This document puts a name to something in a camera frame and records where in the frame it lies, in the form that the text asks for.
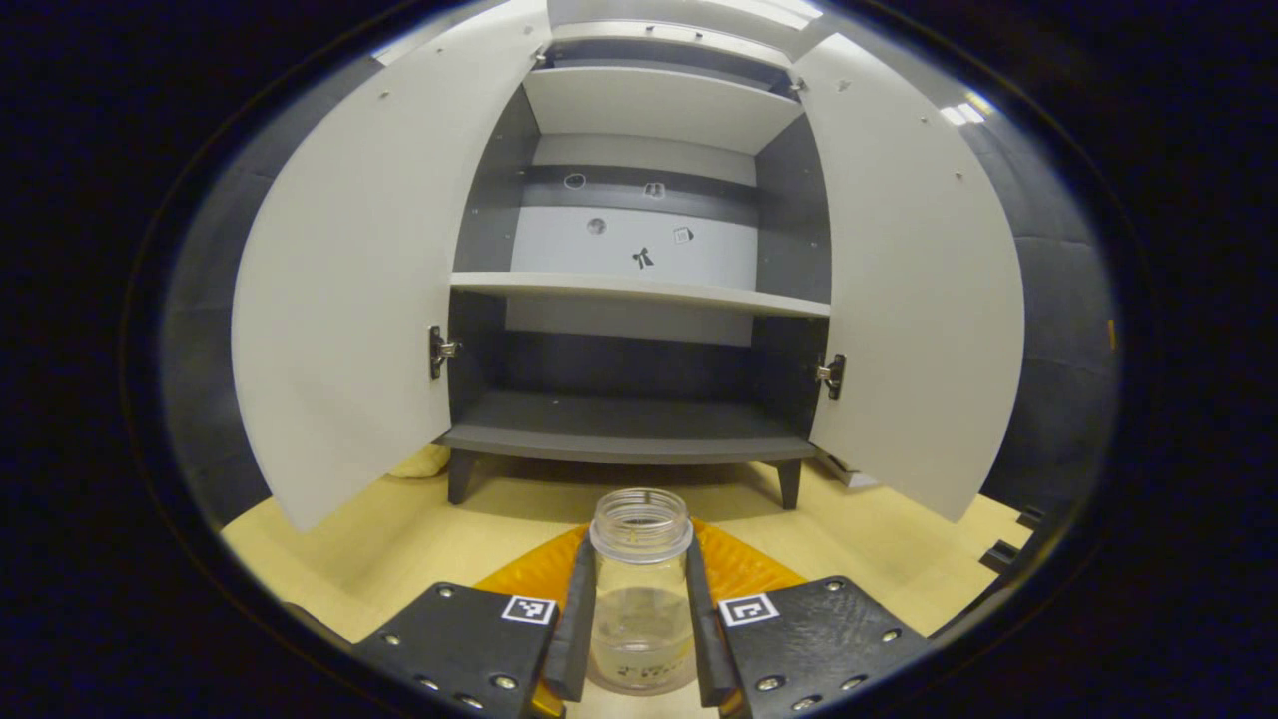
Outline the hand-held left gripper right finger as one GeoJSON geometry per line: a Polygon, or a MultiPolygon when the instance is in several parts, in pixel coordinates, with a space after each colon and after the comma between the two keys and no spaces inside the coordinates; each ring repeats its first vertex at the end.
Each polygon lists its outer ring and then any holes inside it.
{"type": "Polygon", "coordinates": [[[697,686],[721,718],[831,713],[930,651],[845,576],[806,581],[693,520],[686,554],[697,686]]]}

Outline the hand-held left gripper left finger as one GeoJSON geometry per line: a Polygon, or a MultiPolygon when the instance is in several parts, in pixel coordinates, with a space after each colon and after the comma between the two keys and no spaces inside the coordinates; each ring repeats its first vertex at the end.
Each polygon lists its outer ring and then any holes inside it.
{"type": "Polygon", "coordinates": [[[565,718],[581,701],[596,602],[588,527],[478,584],[435,582],[351,654],[465,718],[565,718]]]}

